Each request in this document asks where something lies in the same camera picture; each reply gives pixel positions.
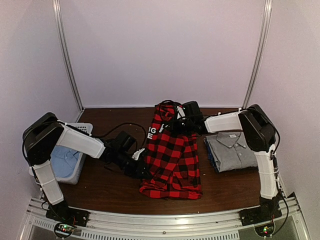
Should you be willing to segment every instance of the folded gray shirt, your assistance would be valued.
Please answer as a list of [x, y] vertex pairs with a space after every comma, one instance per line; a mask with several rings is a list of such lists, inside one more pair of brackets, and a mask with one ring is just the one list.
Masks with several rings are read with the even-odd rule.
[[207, 136], [206, 140], [219, 172], [258, 166], [243, 132], [219, 132]]

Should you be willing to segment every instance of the wooden table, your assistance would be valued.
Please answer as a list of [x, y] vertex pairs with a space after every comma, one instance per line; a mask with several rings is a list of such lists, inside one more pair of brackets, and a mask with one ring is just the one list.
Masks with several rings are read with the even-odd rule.
[[[234, 109], [203, 108], [204, 115], [229, 112]], [[86, 109], [79, 122], [92, 123], [93, 133], [101, 135], [122, 122], [134, 122], [146, 128], [152, 121], [154, 108]], [[144, 134], [136, 126], [121, 130], [134, 136], [139, 143]], [[123, 214], [193, 214], [247, 208], [259, 205], [260, 180], [257, 169], [215, 173], [207, 156], [203, 137], [197, 139], [199, 168], [203, 196], [198, 200], [152, 199], [139, 193], [139, 179], [131, 179], [116, 166], [110, 171], [105, 163], [86, 157], [77, 185], [60, 184], [71, 207]]]

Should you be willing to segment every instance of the white panel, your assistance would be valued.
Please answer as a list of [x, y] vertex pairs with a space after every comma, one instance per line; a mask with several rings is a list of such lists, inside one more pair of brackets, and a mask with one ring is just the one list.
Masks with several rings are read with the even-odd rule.
[[62, 61], [50, 0], [0, 1], [0, 230], [17, 238], [32, 195], [22, 133], [46, 112], [74, 121], [78, 111]]
[[320, 2], [273, 1], [270, 32], [251, 103], [281, 134], [279, 170], [295, 191], [313, 240], [320, 219]]
[[86, 107], [241, 106], [264, 0], [61, 0]]

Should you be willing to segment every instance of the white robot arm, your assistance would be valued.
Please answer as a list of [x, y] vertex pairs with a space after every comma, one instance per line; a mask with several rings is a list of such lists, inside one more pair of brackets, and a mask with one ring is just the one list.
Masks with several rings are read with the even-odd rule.
[[[204, 121], [205, 128], [208, 133], [217, 133], [223, 131], [243, 131], [242, 124], [239, 119], [239, 114], [242, 110], [231, 112], [227, 114], [219, 114], [217, 116], [211, 116]], [[275, 144], [271, 144], [268, 150], [255, 151], [260, 176], [261, 190], [260, 194], [262, 198], [272, 199], [278, 194], [276, 186], [276, 173], [278, 169], [274, 168], [272, 154], [275, 151]]]
[[235, 112], [203, 117], [195, 101], [177, 104], [176, 118], [167, 123], [170, 131], [189, 134], [243, 131], [246, 143], [254, 151], [260, 176], [260, 206], [239, 212], [242, 225], [257, 224], [280, 217], [281, 194], [278, 186], [278, 163], [275, 156], [277, 129], [257, 104]]
[[53, 113], [48, 112], [24, 131], [22, 139], [25, 159], [49, 204], [46, 217], [60, 222], [72, 225], [75, 221], [78, 226], [86, 226], [89, 213], [70, 208], [64, 199], [50, 162], [56, 145], [79, 151], [95, 159], [112, 160], [124, 170], [125, 175], [132, 178], [145, 179], [151, 176], [143, 161], [144, 153], [135, 159], [127, 153], [136, 140], [124, 131], [116, 138], [106, 141], [61, 122]]

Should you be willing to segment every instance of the red plaid shirt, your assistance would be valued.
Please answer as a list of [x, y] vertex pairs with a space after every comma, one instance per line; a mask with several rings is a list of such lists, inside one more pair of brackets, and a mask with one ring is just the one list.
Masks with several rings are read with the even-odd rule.
[[163, 129], [174, 117], [174, 106], [156, 107], [149, 128], [145, 162], [152, 179], [144, 179], [140, 193], [151, 198], [199, 199], [202, 196], [196, 135]]

